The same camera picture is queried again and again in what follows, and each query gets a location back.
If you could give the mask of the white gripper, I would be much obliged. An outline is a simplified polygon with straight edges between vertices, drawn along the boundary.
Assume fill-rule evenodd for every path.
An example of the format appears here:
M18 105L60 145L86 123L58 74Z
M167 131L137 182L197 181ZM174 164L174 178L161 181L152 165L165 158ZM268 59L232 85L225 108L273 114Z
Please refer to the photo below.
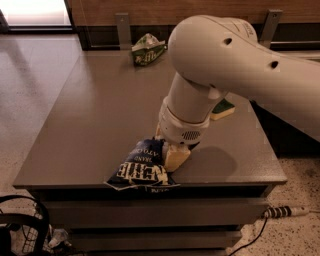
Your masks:
M209 117L200 123L182 121L170 111L168 98L163 100L155 139L164 138L171 143L167 146L164 160L164 168L168 172L174 172L189 158L191 151L186 145L199 143L208 129L209 123Z

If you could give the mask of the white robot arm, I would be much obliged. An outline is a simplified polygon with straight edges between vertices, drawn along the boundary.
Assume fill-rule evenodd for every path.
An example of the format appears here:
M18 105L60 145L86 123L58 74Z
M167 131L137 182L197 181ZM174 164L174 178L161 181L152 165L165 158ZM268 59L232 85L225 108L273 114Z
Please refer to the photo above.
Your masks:
M168 55L175 76L156 132L165 141L166 171L187 160L191 147L202 140L212 110L229 92L320 139L320 64L262 46L247 21L186 18L169 37Z

